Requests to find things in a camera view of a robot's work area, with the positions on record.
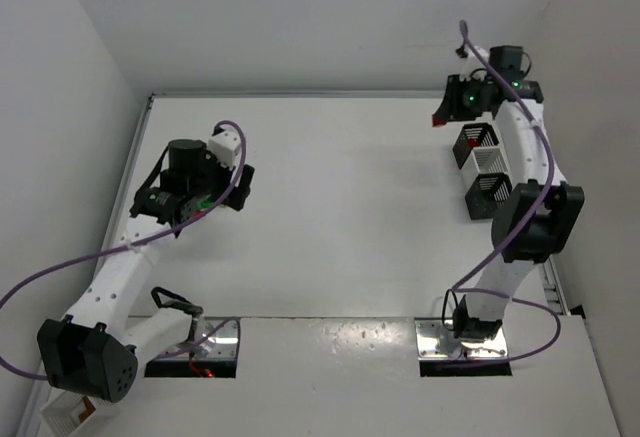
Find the large red lego brick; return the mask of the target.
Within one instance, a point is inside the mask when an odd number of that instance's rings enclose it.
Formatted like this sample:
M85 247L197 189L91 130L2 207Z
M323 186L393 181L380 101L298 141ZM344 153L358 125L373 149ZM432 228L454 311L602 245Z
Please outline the large red lego brick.
M436 115L432 116L432 126L434 128L439 128L439 127L443 127L445 125L447 125L449 123L449 120L446 118L440 118Z

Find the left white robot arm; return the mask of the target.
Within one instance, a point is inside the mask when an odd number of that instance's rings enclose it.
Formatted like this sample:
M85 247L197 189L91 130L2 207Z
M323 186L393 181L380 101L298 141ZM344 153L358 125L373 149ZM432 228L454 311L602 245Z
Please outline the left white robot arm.
M127 321L163 250L189 223L218 205L243 208L255 172L244 149L232 130L166 145L134 194L122 249L105 259L62 319L46 320L37 333L52 387L116 403L148 362L193 342L202 308L161 287L151 291L157 312L134 327Z

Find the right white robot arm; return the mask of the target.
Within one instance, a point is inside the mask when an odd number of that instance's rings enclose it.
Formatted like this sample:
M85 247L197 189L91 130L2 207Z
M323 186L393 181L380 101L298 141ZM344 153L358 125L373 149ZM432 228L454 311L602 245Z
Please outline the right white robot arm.
M585 194L568 183L556 163L542 90L522 67L528 57L523 48L464 44L458 54L463 70L449 76L433 120L470 124L490 114L511 171L498 178L508 194L492 217L491 253L451 290L461 297L450 326L454 338L481 342L501 329L525 278L564 249Z

